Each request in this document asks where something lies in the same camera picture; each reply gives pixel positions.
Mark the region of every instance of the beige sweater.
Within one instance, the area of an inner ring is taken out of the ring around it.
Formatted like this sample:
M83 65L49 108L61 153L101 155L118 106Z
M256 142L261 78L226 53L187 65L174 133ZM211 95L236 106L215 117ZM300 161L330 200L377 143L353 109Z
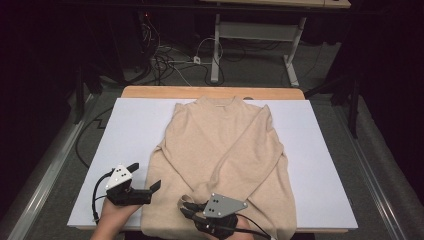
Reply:
M249 206L240 213L279 240L290 239L296 229L287 158L268 106L206 97L177 104L165 138L152 153L146 186L160 179L161 189L142 207L146 235L204 239L177 202L189 195L205 203L213 192L246 201Z

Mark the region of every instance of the human hand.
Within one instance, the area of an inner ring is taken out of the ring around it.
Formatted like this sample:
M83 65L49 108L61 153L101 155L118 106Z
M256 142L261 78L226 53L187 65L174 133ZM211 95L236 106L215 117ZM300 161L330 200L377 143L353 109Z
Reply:
M238 221L236 228L250 230L250 225L246 218L237 215L237 219ZM209 235L207 233L205 233L205 236L209 240L218 240L218 238L213 237L212 235ZM253 240L253 235L251 233L234 232L234 234L229 236L227 240Z
M103 202L100 221L91 240L114 239L130 216L136 212L141 205L115 206L109 199Z

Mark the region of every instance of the gray floor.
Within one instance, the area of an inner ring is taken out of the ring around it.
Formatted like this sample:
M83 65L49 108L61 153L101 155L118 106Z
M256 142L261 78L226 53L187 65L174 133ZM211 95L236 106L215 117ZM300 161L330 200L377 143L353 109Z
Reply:
M300 89L306 91L322 83L338 47L326 44L299 46L294 66ZM225 83L222 86L289 87L281 59L282 51L287 48L288 45L282 44L273 50L248 52L238 62L230 62L223 57L221 68ZM187 56L175 50L169 52L169 55L174 60L187 59ZM224 56L234 60L242 53L226 49ZM202 61L210 62L211 59L204 57ZM206 85L203 68L193 67L180 70L180 73L175 71L162 83L176 86L187 85L187 82L192 86ZM130 78L135 73L126 71L126 74ZM108 82L105 80L104 92L92 101L93 108L87 116L88 120L112 107L115 99L120 96L122 89L114 88ZM359 225L357 230L345 234L315 234L316 239L423 239L424 233L420 227L424 226L423 207L385 146L364 101L360 99L358 139L353 139L346 130L346 106L332 106L328 95L316 95L311 103ZM98 117L103 120L101 126L106 126L109 115L110 112L107 112ZM0 239L7 239L14 229L52 158L62 150L63 143L69 137L74 127L72 121L73 114L3 219ZM98 128L98 122L87 128L79 142L81 156L87 163L93 158L103 134L103 130ZM26 239L89 239L90 231L66 226L87 169L78 160L74 149L67 154L61 169Z

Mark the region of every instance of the dark background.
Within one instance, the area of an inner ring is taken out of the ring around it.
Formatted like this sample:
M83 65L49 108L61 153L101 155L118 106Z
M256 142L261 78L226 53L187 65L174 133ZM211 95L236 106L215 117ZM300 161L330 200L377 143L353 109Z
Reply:
M139 60L142 46L131 10L81 9L43 0L0 4L0 160L7 169L0 175L3 216L67 119L67 99L75 89L77 71L84 71L83 80L96 91L99 74L125 85L121 69L143 68L145 62ZM424 202L423 4L352 4L351 11L387 11L384 17L354 21L311 17L303 40L343 43L327 81L357 73L361 95L378 128ZM167 13L153 19L161 34L188 45L196 41L195 32L205 37L213 31L213 16Z

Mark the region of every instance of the sweater sleeve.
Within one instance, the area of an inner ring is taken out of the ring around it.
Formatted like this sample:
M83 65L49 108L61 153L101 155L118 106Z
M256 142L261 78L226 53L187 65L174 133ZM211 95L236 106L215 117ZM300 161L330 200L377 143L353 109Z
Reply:
M210 179L194 189L193 199L204 202L212 192L247 199L268 177L282 154L283 146L272 126L270 110L265 106L224 153Z

